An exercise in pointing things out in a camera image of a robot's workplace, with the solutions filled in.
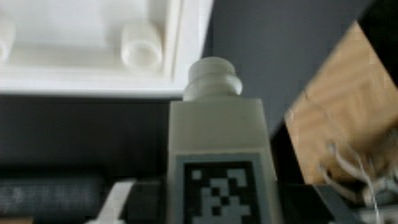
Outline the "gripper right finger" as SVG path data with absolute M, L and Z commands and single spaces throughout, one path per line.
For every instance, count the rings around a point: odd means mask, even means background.
M 313 186 L 323 205 L 332 214 L 329 224 L 362 224 L 353 211 L 329 185 Z

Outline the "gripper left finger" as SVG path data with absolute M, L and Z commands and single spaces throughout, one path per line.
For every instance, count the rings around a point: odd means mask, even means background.
M 85 224 L 126 224 L 121 213 L 135 184 L 135 179 L 114 183 L 98 216 Z

